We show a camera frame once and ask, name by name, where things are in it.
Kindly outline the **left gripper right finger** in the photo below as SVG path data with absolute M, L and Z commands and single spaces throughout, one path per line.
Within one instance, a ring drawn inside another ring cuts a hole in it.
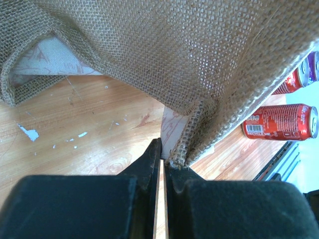
M 164 165 L 170 239 L 316 239 L 319 226 L 305 196 L 281 181 L 205 180 Z

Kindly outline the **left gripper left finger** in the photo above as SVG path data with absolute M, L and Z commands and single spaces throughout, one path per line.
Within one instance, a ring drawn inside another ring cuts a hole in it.
M 161 139 L 117 175 L 29 175 L 0 210 L 3 239 L 151 239 Z

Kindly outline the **burlap canvas tote bag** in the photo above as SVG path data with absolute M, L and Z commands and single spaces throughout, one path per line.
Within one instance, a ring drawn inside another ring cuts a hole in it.
M 3 0 L 0 98 L 18 105 L 55 85 L 10 73 L 57 36 L 89 67 L 142 90 L 188 121 L 167 163 L 189 166 L 226 137 L 319 41 L 316 0 Z

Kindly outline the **purple fanta can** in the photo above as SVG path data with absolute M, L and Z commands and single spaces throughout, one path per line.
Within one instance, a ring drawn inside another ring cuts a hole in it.
M 309 62 L 309 82 L 308 84 L 312 84 L 314 82 L 319 81 L 319 52 L 313 51 L 307 56 Z

